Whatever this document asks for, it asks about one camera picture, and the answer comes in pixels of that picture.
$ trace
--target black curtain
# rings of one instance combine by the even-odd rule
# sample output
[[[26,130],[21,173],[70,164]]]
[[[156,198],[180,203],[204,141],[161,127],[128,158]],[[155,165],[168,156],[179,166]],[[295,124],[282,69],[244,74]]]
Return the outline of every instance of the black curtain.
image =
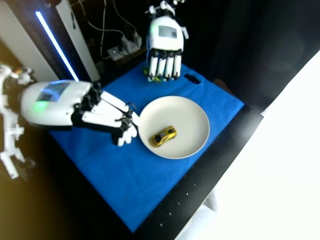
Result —
[[[320,49],[318,0],[189,1],[177,15],[190,35],[183,62],[257,111]]]

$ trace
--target gold toy car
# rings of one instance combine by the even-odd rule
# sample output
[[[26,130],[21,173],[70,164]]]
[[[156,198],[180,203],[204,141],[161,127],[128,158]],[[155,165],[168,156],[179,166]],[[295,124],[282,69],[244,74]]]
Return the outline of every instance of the gold toy car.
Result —
[[[150,137],[149,142],[153,147],[158,148],[166,141],[173,139],[176,135],[177,131],[175,128],[173,126],[168,126],[161,132]]]

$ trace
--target blue light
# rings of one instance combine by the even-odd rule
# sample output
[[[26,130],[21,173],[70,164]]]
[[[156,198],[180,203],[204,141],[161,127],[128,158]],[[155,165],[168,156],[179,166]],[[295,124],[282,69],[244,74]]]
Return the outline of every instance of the blue light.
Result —
[[[46,34],[47,34],[48,37],[50,38],[50,40],[51,40],[52,44],[54,45],[56,51],[59,53],[62,61],[64,62],[64,64],[65,64],[66,67],[68,68],[68,70],[69,70],[69,72],[71,73],[72,77],[74,78],[74,80],[75,80],[76,82],[79,82],[79,78],[77,77],[75,71],[72,69],[72,67],[71,67],[69,61],[67,60],[64,52],[61,50],[61,48],[60,48],[57,40],[55,39],[54,35],[52,34],[52,32],[51,32],[50,28],[48,27],[48,25],[47,25],[44,17],[43,17],[42,14],[41,14],[41,12],[36,11],[36,12],[35,12],[35,15],[36,15],[37,18],[39,19],[42,27],[44,28]]]

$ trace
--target blue tablecloth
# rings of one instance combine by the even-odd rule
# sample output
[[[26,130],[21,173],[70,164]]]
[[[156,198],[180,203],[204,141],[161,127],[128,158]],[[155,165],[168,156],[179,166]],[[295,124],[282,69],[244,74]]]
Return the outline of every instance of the blue tablecloth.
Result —
[[[123,147],[112,145],[110,133],[74,127],[71,131],[51,134],[74,164],[134,232],[161,202],[180,178],[210,146],[218,134],[243,107],[243,103],[203,76],[183,65],[177,81],[150,83],[143,75],[143,66],[132,69],[108,85],[105,90],[133,102],[136,112],[159,97],[176,95],[199,104],[210,121],[210,136],[197,154],[179,160],[159,157],[139,139]],[[196,76],[194,84],[184,74]]]

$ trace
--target plate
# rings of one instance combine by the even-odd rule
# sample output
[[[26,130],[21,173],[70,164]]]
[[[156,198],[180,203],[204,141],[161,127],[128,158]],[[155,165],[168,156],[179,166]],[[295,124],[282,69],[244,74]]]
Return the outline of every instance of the plate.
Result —
[[[140,114],[138,128],[143,144],[154,154],[166,159],[184,159],[200,151],[210,134],[205,111],[194,101],[182,96],[164,96],[150,102]],[[177,135],[153,147],[150,137],[173,126]]]

